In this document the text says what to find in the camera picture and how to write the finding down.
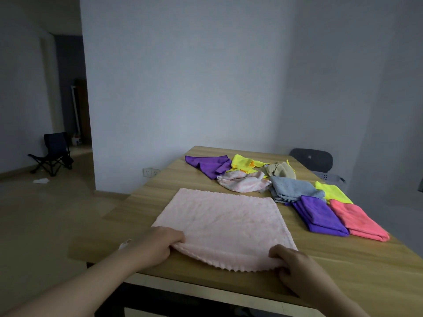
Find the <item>coral pink towel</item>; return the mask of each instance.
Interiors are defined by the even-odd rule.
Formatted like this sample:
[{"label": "coral pink towel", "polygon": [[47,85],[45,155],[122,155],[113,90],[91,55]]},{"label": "coral pink towel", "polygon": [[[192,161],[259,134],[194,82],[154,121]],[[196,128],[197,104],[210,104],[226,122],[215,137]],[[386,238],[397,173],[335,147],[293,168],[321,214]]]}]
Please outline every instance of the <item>coral pink towel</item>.
[{"label": "coral pink towel", "polygon": [[297,249],[271,198],[181,188],[153,226],[182,230],[185,243],[173,247],[209,265],[234,271],[281,267],[270,247]]},{"label": "coral pink towel", "polygon": [[335,199],[329,200],[329,206],[350,234],[378,241],[389,240],[389,234],[370,219],[359,206],[345,204]]},{"label": "coral pink towel", "polygon": [[217,176],[216,179],[219,185],[233,192],[265,192],[272,182],[263,178],[264,172],[261,171],[246,174],[235,170]]}]

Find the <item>gray basket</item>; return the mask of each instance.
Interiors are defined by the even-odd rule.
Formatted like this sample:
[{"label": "gray basket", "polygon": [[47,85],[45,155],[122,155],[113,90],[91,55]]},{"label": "gray basket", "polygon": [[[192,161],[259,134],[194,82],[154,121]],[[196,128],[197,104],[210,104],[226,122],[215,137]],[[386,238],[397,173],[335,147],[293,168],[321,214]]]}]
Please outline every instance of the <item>gray basket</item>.
[{"label": "gray basket", "polygon": [[312,173],[314,173],[320,179],[323,179],[328,185],[335,185],[342,191],[344,191],[346,188],[346,181],[341,176],[319,171],[312,171]]}]

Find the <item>person's right arm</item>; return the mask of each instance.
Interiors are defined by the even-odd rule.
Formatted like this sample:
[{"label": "person's right arm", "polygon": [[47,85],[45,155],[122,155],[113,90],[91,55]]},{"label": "person's right arm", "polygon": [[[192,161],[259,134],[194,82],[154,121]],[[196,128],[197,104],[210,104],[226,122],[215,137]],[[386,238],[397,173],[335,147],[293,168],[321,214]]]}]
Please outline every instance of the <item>person's right arm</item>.
[{"label": "person's right arm", "polygon": [[306,254],[276,245],[269,250],[269,256],[280,257],[288,265],[288,269],[282,268],[279,272],[281,282],[326,317],[369,317],[356,302],[339,289],[327,272]]}]

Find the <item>crumpled purple cloth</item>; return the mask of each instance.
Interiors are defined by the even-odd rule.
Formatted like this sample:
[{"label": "crumpled purple cloth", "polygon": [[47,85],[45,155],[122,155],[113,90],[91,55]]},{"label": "crumpled purple cloth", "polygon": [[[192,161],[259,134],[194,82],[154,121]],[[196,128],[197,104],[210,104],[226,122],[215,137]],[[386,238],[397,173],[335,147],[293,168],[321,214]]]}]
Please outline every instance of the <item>crumpled purple cloth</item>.
[{"label": "crumpled purple cloth", "polygon": [[216,179],[232,168],[232,161],[227,155],[220,157],[190,157],[185,156],[187,164],[200,169],[210,179]]},{"label": "crumpled purple cloth", "polygon": [[325,201],[320,198],[301,196],[292,203],[311,232],[348,236],[348,230],[333,213]]}]

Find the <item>hand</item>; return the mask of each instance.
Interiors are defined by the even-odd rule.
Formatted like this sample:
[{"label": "hand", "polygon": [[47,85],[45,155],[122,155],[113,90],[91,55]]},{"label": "hand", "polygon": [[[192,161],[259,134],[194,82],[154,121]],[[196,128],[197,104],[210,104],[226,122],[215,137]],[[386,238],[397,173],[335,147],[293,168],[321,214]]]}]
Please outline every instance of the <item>hand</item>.
[{"label": "hand", "polygon": [[346,297],[327,272],[303,252],[273,246],[269,257],[280,257],[288,265],[282,268],[279,279],[300,298],[320,310],[323,303]]},{"label": "hand", "polygon": [[182,231],[167,227],[152,227],[131,240],[128,246],[118,253],[125,256],[125,261],[130,264],[133,272],[137,272],[165,261],[171,254],[169,246],[177,242],[185,242]]}]

